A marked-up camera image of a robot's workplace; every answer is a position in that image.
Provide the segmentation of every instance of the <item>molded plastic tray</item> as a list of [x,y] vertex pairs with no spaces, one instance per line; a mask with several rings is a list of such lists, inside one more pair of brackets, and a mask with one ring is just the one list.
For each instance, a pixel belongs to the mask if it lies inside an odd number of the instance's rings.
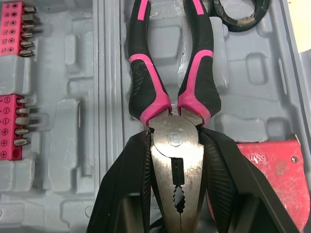
[[[243,14],[250,10],[236,2]],[[143,130],[128,113],[126,31],[134,0],[24,3],[37,7],[44,33],[35,37],[34,58],[0,57],[0,94],[31,98],[40,121],[29,126],[23,160],[0,163],[0,232],[84,233],[101,179],[129,137]],[[310,187],[310,98],[287,1],[271,0],[263,20],[243,33],[211,20],[223,106],[207,127],[238,142],[296,134]],[[192,47],[182,0],[152,1],[148,38],[176,106]],[[159,215],[153,199],[151,222]],[[205,204],[199,232],[215,231],[212,223]]]

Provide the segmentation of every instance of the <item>torx bit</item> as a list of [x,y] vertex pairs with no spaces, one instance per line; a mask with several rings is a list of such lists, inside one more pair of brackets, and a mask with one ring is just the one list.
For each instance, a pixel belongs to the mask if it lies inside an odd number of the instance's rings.
[[15,119],[15,123],[17,125],[28,125],[30,121],[30,117],[18,117]]
[[21,57],[32,57],[34,55],[34,52],[32,52],[31,50],[21,50],[19,51],[19,55]]
[[23,38],[32,38],[34,34],[33,33],[22,33],[20,36]]
[[17,99],[16,102],[18,104],[31,103],[31,99]]
[[27,134],[27,133],[29,133],[29,130],[27,130],[27,129],[16,129],[15,130],[15,134],[16,135],[24,135],[24,134]]
[[34,46],[34,43],[32,41],[21,41],[20,42],[20,46],[22,46],[23,48],[31,48]]
[[37,9],[33,6],[25,6],[23,10],[25,13],[37,13]]
[[21,28],[22,28],[23,30],[32,29],[32,28],[34,28],[34,27],[35,27],[34,24],[23,24],[23,25],[21,26]]
[[28,114],[29,111],[30,111],[29,108],[18,108],[18,109],[16,109],[16,113],[17,113],[18,115],[21,115],[21,114]]
[[22,138],[22,139],[14,140],[14,146],[16,146],[16,147],[26,146],[30,143],[31,143],[31,140],[28,138],[27,139]]
[[34,14],[25,14],[21,16],[24,23],[36,23],[38,21],[37,16]]

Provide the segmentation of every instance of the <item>pliers handle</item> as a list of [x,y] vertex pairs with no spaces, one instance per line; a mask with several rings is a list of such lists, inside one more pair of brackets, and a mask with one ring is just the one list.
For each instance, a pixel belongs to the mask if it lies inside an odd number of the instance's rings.
[[[181,108],[185,108],[200,116],[205,125],[221,108],[213,79],[213,30],[201,0],[184,0],[184,9],[192,33],[192,54],[178,93],[178,112],[181,115]],[[132,70],[129,112],[144,125],[164,110],[172,110],[148,49],[150,10],[150,0],[135,0],[128,30]]]

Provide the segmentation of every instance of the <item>pliers jaw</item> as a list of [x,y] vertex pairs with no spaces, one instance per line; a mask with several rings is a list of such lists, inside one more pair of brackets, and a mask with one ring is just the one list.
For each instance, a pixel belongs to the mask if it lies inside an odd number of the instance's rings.
[[[184,115],[199,122],[196,115]],[[192,233],[197,225],[206,187],[204,146],[193,122],[163,112],[149,121],[154,128],[151,146],[155,197],[168,233]]]

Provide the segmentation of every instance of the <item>flathead bit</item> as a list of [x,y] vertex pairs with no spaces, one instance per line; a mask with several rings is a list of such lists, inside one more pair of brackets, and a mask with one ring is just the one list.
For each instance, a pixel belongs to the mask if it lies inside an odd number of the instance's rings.
[[37,16],[34,14],[25,14],[21,16],[24,23],[36,23],[38,21]]
[[32,57],[34,55],[34,52],[32,52],[31,50],[21,50],[19,51],[19,55],[21,57]]
[[23,10],[25,13],[37,13],[37,9],[33,6],[25,6]]
[[20,36],[23,38],[32,38],[34,34],[33,33],[22,33]]
[[26,146],[30,143],[31,143],[31,140],[28,138],[27,139],[22,138],[22,139],[15,139],[14,140],[14,146],[16,146],[16,147]]
[[21,41],[20,46],[23,48],[31,48],[34,46],[34,43],[32,41]]
[[15,119],[15,123],[17,125],[28,125],[30,121],[30,117],[18,117]]
[[18,108],[18,109],[16,109],[16,113],[17,113],[18,115],[21,115],[21,114],[28,114],[29,111],[30,111],[29,108]]
[[17,99],[16,102],[18,104],[31,103],[31,99]]
[[22,28],[23,30],[32,29],[32,28],[34,28],[34,27],[35,27],[34,24],[23,24],[23,25],[21,26],[21,28]]
[[16,129],[15,130],[15,134],[16,135],[24,135],[24,134],[27,134],[29,133],[29,130],[26,130],[26,129]]

